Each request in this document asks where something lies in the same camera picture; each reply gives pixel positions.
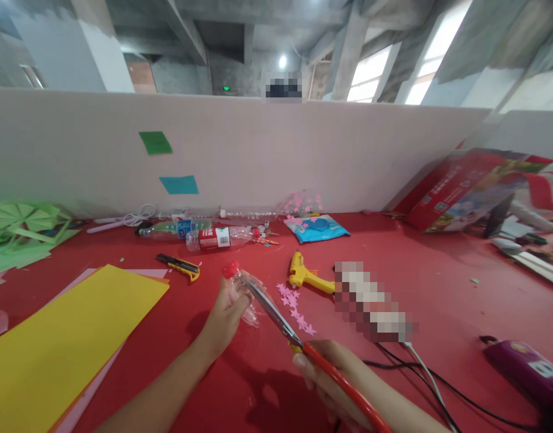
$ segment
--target scissor blade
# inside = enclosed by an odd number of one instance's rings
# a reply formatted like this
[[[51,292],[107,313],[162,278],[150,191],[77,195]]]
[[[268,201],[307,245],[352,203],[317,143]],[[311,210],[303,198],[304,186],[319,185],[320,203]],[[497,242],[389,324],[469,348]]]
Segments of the scissor blade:
[[[270,317],[274,324],[276,324],[276,326],[281,330],[288,341],[290,341],[295,346],[302,347],[302,343],[298,338],[298,335],[296,335],[286,319],[282,317],[278,309],[272,304],[272,302],[270,302],[266,295],[251,281],[248,281],[248,286],[264,311],[266,311],[268,317]]]

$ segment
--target yellow cardboard sheet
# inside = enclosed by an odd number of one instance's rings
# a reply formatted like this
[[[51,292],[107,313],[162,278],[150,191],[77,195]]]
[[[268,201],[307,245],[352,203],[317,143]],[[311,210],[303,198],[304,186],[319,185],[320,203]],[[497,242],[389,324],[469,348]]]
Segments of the yellow cardboard sheet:
[[[0,433],[47,432],[168,287],[108,265],[1,336]]]

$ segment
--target red bottle label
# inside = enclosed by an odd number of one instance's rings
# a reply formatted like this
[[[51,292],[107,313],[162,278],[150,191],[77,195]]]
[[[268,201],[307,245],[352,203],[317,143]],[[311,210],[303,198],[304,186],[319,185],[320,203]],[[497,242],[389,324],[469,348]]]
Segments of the red bottle label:
[[[230,233],[227,227],[223,229],[201,230],[198,238],[200,240],[200,249],[202,251],[230,246]]]

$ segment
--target bottle label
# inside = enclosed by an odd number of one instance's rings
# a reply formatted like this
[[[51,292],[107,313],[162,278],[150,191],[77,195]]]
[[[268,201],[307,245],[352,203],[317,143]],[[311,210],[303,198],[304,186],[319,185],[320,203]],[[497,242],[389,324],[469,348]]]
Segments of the bottle label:
[[[190,231],[192,226],[191,220],[178,220],[176,223],[176,234],[180,239],[186,239],[186,233]]]
[[[198,237],[200,239],[200,249],[202,251],[230,246],[230,231],[228,227],[223,229],[201,230]]]

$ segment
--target purple device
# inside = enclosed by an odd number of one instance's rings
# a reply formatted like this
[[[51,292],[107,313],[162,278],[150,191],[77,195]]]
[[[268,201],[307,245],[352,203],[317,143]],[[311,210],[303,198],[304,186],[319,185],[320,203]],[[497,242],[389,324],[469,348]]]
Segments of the purple device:
[[[507,379],[539,407],[553,414],[553,363],[528,344],[480,337],[489,344],[485,356]]]

